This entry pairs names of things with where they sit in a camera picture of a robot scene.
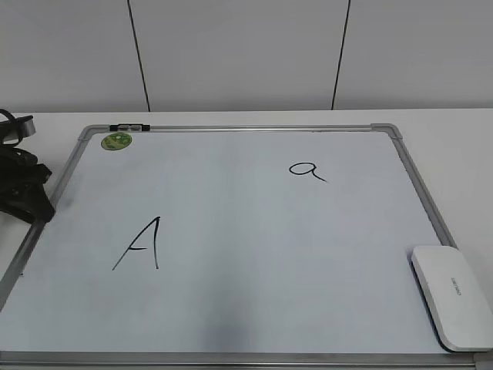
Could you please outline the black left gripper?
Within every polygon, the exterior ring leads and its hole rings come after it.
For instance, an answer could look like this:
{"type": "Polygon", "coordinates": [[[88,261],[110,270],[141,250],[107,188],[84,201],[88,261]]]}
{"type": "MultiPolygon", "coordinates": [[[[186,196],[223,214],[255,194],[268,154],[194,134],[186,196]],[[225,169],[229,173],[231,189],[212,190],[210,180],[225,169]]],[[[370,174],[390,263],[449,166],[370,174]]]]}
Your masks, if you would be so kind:
{"type": "Polygon", "coordinates": [[[49,222],[55,209],[43,185],[52,171],[38,157],[13,145],[1,145],[1,212],[28,224],[49,222]]]}

